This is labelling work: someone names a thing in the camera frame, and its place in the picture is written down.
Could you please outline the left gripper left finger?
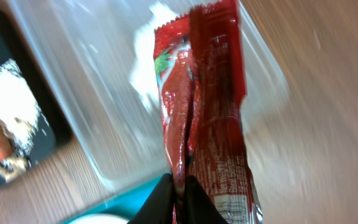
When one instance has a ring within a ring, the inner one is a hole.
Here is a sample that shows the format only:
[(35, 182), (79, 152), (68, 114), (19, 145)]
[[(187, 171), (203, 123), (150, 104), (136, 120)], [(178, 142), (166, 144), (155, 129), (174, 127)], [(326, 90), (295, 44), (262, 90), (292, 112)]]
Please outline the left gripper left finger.
[(165, 173), (128, 224), (172, 224), (174, 200), (173, 177)]

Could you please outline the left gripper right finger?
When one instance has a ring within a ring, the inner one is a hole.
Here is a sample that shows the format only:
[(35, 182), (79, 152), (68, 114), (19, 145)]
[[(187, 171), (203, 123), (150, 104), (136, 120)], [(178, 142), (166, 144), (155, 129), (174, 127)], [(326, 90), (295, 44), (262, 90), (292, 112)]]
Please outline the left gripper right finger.
[(186, 178), (183, 203), (185, 224), (227, 224), (193, 175)]

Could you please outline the large pink plate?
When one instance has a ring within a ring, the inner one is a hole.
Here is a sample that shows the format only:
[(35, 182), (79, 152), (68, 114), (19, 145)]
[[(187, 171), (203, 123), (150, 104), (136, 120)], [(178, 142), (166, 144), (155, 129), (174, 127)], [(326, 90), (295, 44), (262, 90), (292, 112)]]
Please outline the large pink plate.
[(76, 218), (68, 224), (127, 224), (128, 222), (128, 219), (117, 215), (97, 213)]

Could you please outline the white napkin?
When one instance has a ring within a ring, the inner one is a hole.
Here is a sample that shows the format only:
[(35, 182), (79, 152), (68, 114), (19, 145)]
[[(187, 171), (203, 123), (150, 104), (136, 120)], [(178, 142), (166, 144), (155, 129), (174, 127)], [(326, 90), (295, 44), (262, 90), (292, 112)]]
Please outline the white napkin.
[(145, 110), (151, 113), (158, 106), (157, 79), (154, 69), (154, 30), (176, 18), (177, 14), (160, 1), (149, 6), (152, 18), (136, 30), (134, 35), (135, 62), (130, 83), (139, 95)]

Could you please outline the red ketchup packet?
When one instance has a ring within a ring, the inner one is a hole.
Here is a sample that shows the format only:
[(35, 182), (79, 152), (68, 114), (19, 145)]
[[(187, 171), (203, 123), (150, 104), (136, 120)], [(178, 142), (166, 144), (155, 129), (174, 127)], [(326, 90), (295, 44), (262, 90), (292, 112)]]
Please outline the red ketchup packet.
[(236, 1), (197, 5), (154, 31), (175, 223), (185, 220), (189, 176), (198, 179), (225, 221), (263, 221), (241, 123), (247, 88), (239, 31)]

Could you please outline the rice and peanuts pile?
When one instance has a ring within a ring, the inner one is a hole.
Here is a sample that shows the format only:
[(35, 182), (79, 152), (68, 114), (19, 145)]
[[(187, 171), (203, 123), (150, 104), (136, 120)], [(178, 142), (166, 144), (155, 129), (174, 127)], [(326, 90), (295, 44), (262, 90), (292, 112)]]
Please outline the rice and peanuts pile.
[(31, 167), (39, 104), (13, 59), (0, 65), (0, 180), (8, 183)]

